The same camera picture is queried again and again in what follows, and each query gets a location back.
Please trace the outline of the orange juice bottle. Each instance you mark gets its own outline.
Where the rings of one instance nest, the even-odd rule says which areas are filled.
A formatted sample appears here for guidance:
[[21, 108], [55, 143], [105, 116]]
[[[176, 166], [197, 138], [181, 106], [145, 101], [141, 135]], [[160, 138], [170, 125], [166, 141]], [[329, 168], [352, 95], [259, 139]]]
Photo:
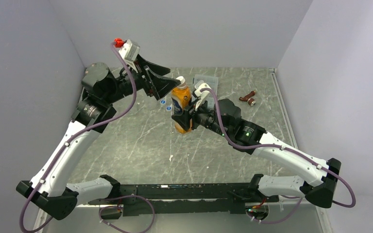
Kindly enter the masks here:
[[181, 114], [191, 102], [191, 91], [187, 84], [177, 86], [171, 91], [172, 114]]

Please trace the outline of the white bottle cap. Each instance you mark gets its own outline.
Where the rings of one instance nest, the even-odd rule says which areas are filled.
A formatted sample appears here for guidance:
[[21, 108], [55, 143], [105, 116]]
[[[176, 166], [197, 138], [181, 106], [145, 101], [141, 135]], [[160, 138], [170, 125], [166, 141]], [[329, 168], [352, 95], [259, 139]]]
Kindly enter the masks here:
[[183, 76], [177, 77], [176, 80], [178, 80], [180, 82], [179, 86], [182, 86], [182, 85], [186, 84], [186, 80]]

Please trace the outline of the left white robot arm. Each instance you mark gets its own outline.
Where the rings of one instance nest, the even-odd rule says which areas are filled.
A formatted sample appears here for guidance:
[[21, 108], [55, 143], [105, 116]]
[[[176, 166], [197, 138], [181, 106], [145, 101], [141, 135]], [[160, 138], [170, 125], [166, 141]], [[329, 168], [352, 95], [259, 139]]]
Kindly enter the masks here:
[[82, 80], [83, 98], [71, 117], [67, 131], [50, 159], [29, 181], [16, 190], [51, 217], [62, 220], [76, 206], [103, 199], [109, 204], [119, 200], [120, 183], [108, 175], [84, 183], [69, 183], [69, 177], [89, 146], [103, 133], [116, 115], [113, 104], [124, 97], [135, 97], [138, 90], [159, 100], [180, 84], [168, 77], [170, 69], [135, 59], [115, 76], [107, 64], [93, 63]]

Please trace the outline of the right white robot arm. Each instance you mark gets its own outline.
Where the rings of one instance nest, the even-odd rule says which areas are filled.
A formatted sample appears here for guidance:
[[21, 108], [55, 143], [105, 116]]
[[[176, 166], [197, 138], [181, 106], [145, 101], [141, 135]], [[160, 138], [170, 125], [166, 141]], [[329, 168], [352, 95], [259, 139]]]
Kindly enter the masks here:
[[176, 100], [172, 101], [171, 118], [182, 129], [194, 130], [203, 126], [228, 136], [228, 144], [233, 149], [269, 159], [294, 172], [294, 176], [280, 178], [254, 175], [248, 188], [250, 199], [261, 201], [264, 197], [283, 195], [306, 198], [321, 208], [335, 204], [333, 197], [341, 161], [319, 159], [286, 144], [265, 128], [244, 120], [241, 109], [229, 99], [220, 100], [213, 109], [209, 109], [207, 103], [196, 107], [196, 103], [189, 101], [183, 107]]

